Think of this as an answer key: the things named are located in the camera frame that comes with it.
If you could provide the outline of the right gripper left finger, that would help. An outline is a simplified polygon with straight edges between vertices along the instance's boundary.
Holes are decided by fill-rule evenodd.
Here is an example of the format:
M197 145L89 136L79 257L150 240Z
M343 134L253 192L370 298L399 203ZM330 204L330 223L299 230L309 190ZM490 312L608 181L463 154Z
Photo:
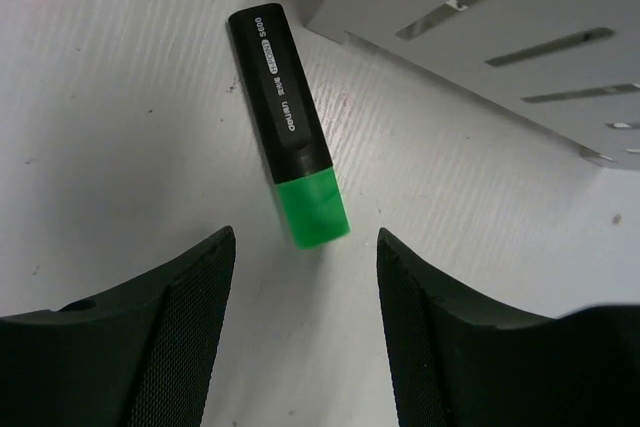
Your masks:
M197 426L236 258L224 227L60 310L1 321L5 426Z

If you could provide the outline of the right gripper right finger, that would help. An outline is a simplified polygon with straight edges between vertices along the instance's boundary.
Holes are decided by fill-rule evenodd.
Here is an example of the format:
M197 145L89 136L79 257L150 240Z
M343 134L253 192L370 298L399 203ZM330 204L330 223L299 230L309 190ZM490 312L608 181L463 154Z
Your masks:
M639 309L548 318L496 301L381 229L377 279L402 426L635 426Z

